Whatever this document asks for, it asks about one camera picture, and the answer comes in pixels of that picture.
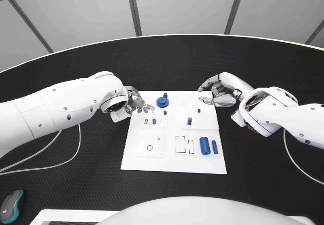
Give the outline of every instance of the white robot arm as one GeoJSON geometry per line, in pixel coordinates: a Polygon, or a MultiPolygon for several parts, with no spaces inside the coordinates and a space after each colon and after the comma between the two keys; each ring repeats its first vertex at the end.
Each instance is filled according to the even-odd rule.
{"type": "Polygon", "coordinates": [[[96,109],[117,122],[145,104],[133,87],[122,86],[110,72],[57,83],[38,92],[0,104],[0,157],[32,139],[87,120],[96,109]]]}
{"type": "Polygon", "coordinates": [[[230,73],[220,73],[205,80],[198,92],[211,86],[214,98],[198,100],[215,107],[230,107],[238,99],[238,109],[231,120],[264,137],[283,127],[296,140],[324,149],[324,105],[297,105],[293,95],[277,87],[253,89],[230,73]]]}

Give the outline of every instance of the small blue part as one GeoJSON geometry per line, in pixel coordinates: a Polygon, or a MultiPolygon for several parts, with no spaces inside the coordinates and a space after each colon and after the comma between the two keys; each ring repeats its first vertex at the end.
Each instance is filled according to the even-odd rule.
{"type": "Polygon", "coordinates": [[[168,106],[168,99],[166,99],[166,97],[159,97],[159,98],[156,99],[156,106],[158,106],[159,108],[164,108],[164,107],[168,106]]]}
{"type": "Polygon", "coordinates": [[[188,117],[188,118],[187,118],[187,125],[191,125],[191,123],[192,123],[192,118],[188,117]]]}
{"type": "Polygon", "coordinates": [[[12,216],[11,216],[11,218],[9,218],[8,220],[1,221],[2,224],[9,224],[9,223],[14,222],[15,219],[18,218],[18,206],[17,206],[17,205],[18,205],[18,201],[20,201],[20,199],[21,199],[21,195],[22,195],[22,190],[21,190],[21,192],[20,192],[17,201],[15,201],[14,206],[12,206],[12,216]]]}
{"type": "Polygon", "coordinates": [[[201,154],[207,155],[210,154],[210,148],[208,148],[208,141],[205,137],[200,137],[200,149],[201,149],[201,154]]]}
{"type": "Polygon", "coordinates": [[[215,146],[215,141],[211,141],[211,145],[212,145],[212,150],[214,150],[214,154],[217,154],[217,146],[215,146]]]}

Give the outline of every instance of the robotic hand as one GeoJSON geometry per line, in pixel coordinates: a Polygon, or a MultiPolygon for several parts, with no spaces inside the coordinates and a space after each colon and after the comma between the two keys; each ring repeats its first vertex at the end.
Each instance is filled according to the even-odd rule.
{"type": "Polygon", "coordinates": [[[214,98],[198,97],[198,101],[215,107],[230,107],[238,100],[238,109],[231,120],[254,133],[267,137],[283,127],[296,140],[324,149],[324,105],[297,105],[295,96],[282,88],[256,88],[230,73],[210,77],[197,89],[211,86],[214,98]]]}
{"type": "Polygon", "coordinates": [[[97,109],[117,122],[132,111],[146,113],[153,107],[142,100],[138,90],[123,87],[106,71],[0,103],[0,157],[32,139],[87,120],[97,109]]]}

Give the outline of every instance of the blue cylinder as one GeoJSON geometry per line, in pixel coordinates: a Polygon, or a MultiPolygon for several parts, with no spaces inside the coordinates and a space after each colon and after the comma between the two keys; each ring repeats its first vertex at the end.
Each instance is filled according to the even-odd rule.
{"type": "Polygon", "coordinates": [[[215,146],[215,141],[214,140],[211,141],[211,145],[212,145],[214,154],[217,154],[217,146],[215,146]]]}
{"type": "Polygon", "coordinates": [[[191,125],[191,123],[192,123],[192,118],[188,117],[188,118],[187,118],[187,125],[191,125]]]}
{"type": "Polygon", "coordinates": [[[208,148],[208,141],[205,137],[200,137],[200,149],[201,149],[201,154],[207,155],[210,154],[210,148],[208,148]]]}
{"type": "Polygon", "coordinates": [[[164,107],[168,106],[168,99],[166,99],[166,97],[159,97],[159,98],[156,99],[156,106],[158,106],[159,108],[164,108],[164,107]]]}

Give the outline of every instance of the black mesh table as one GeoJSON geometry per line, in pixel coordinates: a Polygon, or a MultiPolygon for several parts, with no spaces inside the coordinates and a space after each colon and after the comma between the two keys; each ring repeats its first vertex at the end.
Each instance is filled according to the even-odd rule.
{"type": "MultiPolygon", "coordinates": [[[[0,102],[47,86],[110,71],[138,90],[197,90],[221,72],[251,87],[277,86],[299,104],[324,103],[324,51],[290,43],[217,35],[128,38],[50,54],[0,73],[0,102]]],[[[24,189],[27,225],[43,209],[122,210],[171,196],[208,196],[250,203],[324,224],[324,186],[295,168],[282,143],[282,130],[264,138],[230,119],[234,107],[217,109],[227,175],[119,169],[129,119],[113,123],[99,111],[80,124],[81,142],[74,159],[48,170],[0,176],[0,199],[24,189]]],[[[50,134],[17,147],[0,167],[37,152],[50,134]]],[[[324,180],[324,151],[287,135],[290,155],[300,168],[324,180]]],[[[48,147],[15,169],[54,165],[77,148],[77,126],[61,131],[48,147]]]]}

